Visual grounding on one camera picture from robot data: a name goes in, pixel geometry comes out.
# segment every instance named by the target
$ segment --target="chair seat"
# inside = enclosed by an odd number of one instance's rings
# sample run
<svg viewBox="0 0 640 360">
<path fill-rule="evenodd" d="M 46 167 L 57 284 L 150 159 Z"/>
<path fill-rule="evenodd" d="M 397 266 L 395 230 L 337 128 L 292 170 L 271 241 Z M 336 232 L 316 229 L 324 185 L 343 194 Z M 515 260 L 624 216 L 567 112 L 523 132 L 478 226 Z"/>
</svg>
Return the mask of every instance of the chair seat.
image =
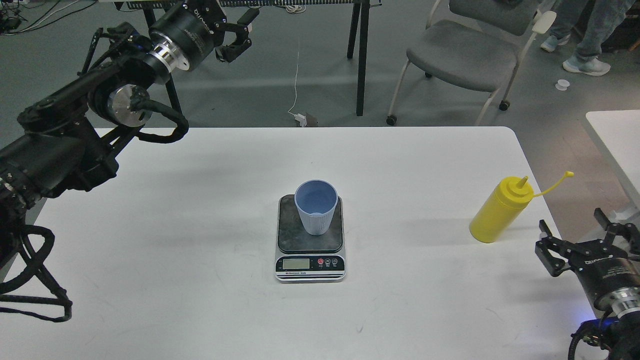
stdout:
<svg viewBox="0 0 640 360">
<path fill-rule="evenodd" d="M 425 30 L 406 55 L 436 78 L 484 92 L 500 88 L 518 62 L 516 45 L 450 20 L 441 20 Z"/>
</svg>

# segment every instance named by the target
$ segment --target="blue cup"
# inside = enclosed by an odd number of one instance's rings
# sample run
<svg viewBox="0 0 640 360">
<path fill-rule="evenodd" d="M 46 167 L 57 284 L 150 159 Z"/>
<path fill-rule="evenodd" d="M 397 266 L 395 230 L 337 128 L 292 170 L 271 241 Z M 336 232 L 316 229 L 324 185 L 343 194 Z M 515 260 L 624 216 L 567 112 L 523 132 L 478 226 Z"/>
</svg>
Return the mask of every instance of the blue cup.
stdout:
<svg viewBox="0 0 640 360">
<path fill-rule="evenodd" d="M 302 226 L 311 235 L 322 235 L 329 230 L 338 193 L 326 181 L 309 180 L 300 185 L 293 197 Z"/>
</svg>

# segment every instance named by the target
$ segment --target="silver metal joint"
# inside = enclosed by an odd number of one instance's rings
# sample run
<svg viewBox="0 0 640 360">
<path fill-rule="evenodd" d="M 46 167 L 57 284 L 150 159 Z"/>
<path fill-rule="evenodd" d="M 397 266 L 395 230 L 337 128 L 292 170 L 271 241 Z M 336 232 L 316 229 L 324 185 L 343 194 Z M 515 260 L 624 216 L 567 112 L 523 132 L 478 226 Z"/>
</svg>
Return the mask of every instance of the silver metal joint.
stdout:
<svg viewBox="0 0 640 360">
<path fill-rule="evenodd" d="M 618 318 L 635 313 L 640 311 L 640 288 L 622 288 L 612 291 L 602 297 L 600 304 L 604 307 L 611 306 L 611 310 Z"/>
<path fill-rule="evenodd" d="M 154 46 L 149 55 L 158 59 L 170 74 L 175 68 L 189 70 L 189 60 L 184 56 L 182 49 L 165 34 L 156 31 L 154 35 L 160 37 L 161 41 Z"/>
<path fill-rule="evenodd" d="M 109 95 L 108 110 L 113 120 L 128 127 L 140 127 L 147 123 L 152 112 L 148 110 L 131 111 L 131 95 L 147 90 L 141 86 L 126 84 Z"/>
</svg>

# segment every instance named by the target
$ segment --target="chair caster wheel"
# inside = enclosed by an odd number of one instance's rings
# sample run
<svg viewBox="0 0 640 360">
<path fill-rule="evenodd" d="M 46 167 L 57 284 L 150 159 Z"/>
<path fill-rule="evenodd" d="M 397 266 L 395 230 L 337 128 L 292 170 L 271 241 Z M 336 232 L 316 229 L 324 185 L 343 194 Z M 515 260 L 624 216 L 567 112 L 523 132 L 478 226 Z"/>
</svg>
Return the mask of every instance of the chair caster wheel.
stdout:
<svg viewBox="0 0 640 360">
<path fill-rule="evenodd" d="M 511 103 L 507 100 L 502 100 L 500 102 L 500 106 L 498 106 L 498 109 L 502 110 L 502 111 L 507 111 L 507 109 L 509 108 L 509 106 L 511 105 Z"/>
<path fill-rule="evenodd" d="M 396 124 L 396 121 L 398 121 L 398 118 L 395 115 L 389 115 L 387 116 L 387 124 L 390 126 L 393 126 Z"/>
</svg>

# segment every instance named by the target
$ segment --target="chair leg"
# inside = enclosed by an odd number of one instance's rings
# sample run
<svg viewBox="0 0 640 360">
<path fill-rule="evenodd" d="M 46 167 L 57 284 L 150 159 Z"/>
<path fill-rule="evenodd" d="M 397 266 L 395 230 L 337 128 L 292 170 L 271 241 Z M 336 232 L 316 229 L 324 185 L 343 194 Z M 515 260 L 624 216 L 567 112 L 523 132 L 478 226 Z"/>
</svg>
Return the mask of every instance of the chair leg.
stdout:
<svg viewBox="0 0 640 360">
<path fill-rule="evenodd" d="M 513 75 L 511 75 L 511 79 L 509 80 L 509 85 L 507 85 L 507 90 L 504 92 L 504 96 L 502 97 L 502 101 L 500 102 L 500 110 L 506 111 L 509 108 L 509 101 L 507 100 L 507 96 L 509 96 L 509 91 L 511 91 L 511 85 L 513 85 L 513 81 L 516 79 L 516 74 L 518 74 L 518 68 L 520 64 L 518 63 L 513 69 Z"/>
<path fill-rule="evenodd" d="M 480 121 L 484 117 L 484 113 L 486 112 L 487 108 L 489 108 L 489 104 L 491 104 L 491 102 L 493 101 L 493 98 L 495 97 L 495 94 L 497 94 L 499 90 L 500 89 L 497 89 L 496 91 L 492 92 L 491 95 L 489 95 L 489 99 L 487 99 L 486 102 L 484 103 L 484 106 L 482 107 L 482 110 L 480 111 L 480 115 L 478 115 L 478 118 L 474 126 L 480 125 Z"/>
<path fill-rule="evenodd" d="M 391 117 L 395 117 L 394 116 L 394 107 L 396 105 L 396 100 L 398 97 L 398 93 L 400 92 L 400 85 L 402 84 L 402 80 L 404 79 L 404 73 L 406 73 L 407 68 L 409 67 L 409 64 L 411 64 L 411 62 L 409 60 L 406 61 L 404 67 L 402 68 L 402 71 L 400 72 L 400 79 L 398 80 L 398 84 L 396 85 L 396 90 L 394 92 L 394 96 L 391 99 L 391 105 L 389 106 L 389 113 L 387 114 L 387 119 L 391 118 Z"/>
</svg>

